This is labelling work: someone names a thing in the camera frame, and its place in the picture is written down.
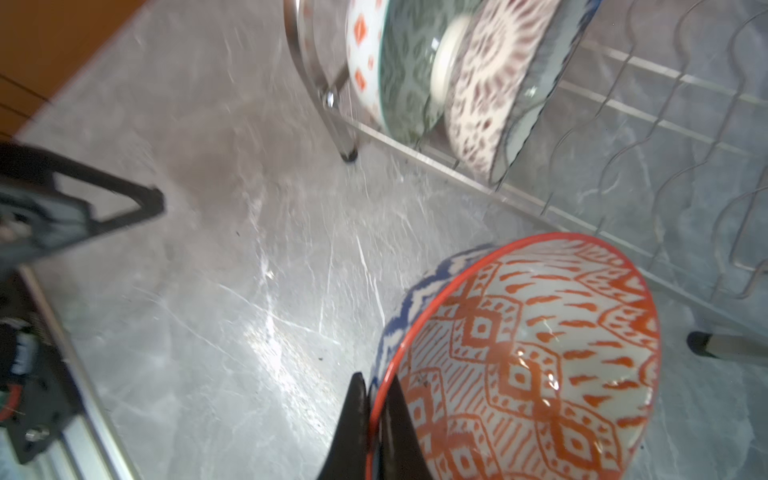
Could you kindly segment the red patterned bowl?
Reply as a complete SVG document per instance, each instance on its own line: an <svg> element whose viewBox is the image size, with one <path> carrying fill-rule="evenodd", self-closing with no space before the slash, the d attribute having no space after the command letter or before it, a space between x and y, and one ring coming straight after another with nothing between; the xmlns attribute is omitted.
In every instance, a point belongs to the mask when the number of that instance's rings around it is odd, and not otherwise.
<svg viewBox="0 0 768 480"><path fill-rule="evenodd" d="M643 275L577 233L441 261L379 339L371 447L399 384L436 479L619 479L659 386L661 327Z"/></svg>

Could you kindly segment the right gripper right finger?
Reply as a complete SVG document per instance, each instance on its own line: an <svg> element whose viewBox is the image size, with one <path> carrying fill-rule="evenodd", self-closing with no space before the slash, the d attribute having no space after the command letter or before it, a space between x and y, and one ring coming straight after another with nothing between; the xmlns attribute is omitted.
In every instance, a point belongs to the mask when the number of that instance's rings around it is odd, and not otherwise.
<svg viewBox="0 0 768 480"><path fill-rule="evenodd" d="M398 377L388 390L379 426L379 478L432 480Z"/></svg>

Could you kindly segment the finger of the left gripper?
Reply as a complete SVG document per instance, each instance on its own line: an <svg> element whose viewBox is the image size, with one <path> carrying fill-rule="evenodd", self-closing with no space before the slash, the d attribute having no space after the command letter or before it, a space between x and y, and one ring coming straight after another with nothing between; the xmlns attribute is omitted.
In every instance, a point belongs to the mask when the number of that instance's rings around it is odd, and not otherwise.
<svg viewBox="0 0 768 480"><path fill-rule="evenodd" d="M149 221L157 189L37 146L1 143L1 262L25 264Z"/></svg>

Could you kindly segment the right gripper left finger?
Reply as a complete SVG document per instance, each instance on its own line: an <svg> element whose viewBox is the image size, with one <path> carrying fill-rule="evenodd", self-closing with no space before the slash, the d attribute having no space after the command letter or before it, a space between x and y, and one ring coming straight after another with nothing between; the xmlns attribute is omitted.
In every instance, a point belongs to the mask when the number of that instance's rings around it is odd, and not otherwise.
<svg viewBox="0 0 768 480"><path fill-rule="evenodd" d="M368 453L369 399L364 376L351 376L341 414L318 480L363 480Z"/></svg>

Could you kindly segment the silver wire dish rack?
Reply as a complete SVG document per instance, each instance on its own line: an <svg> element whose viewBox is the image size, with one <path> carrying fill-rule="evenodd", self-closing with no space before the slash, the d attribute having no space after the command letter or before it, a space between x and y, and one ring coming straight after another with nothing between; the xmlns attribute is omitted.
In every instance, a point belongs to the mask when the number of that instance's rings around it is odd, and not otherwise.
<svg viewBox="0 0 768 480"><path fill-rule="evenodd" d="M536 224L617 246L695 316L696 355L767 362L767 5L606 1L550 94L530 87L490 179L442 125L400 142L327 77L314 3L287 1L294 67L341 158L387 148Z"/></svg>

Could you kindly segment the green patterned bowl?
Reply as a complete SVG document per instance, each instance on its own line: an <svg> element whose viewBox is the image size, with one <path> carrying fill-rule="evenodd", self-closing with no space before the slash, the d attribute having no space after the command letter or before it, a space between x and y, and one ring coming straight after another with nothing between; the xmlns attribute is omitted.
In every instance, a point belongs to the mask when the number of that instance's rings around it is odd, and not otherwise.
<svg viewBox="0 0 768 480"><path fill-rule="evenodd" d="M392 138L412 146L442 115L430 93L435 56L449 23L476 1L355 0L347 5L347 67L364 110Z"/></svg>

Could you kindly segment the white black lattice bowl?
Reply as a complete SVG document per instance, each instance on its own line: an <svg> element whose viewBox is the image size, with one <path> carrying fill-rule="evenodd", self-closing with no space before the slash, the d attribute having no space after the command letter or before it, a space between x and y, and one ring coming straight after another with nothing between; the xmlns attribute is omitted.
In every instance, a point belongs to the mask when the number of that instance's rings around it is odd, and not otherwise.
<svg viewBox="0 0 768 480"><path fill-rule="evenodd" d="M503 179L600 4L490 0L457 16L432 64L457 159L487 185Z"/></svg>

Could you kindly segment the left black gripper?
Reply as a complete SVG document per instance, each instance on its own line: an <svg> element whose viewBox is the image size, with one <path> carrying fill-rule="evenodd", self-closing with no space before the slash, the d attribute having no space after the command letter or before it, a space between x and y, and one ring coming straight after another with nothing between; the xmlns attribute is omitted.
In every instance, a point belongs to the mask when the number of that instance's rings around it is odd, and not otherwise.
<svg viewBox="0 0 768 480"><path fill-rule="evenodd" d="M83 411L81 396L22 276L1 278L1 431L21 465Z"/></svg>

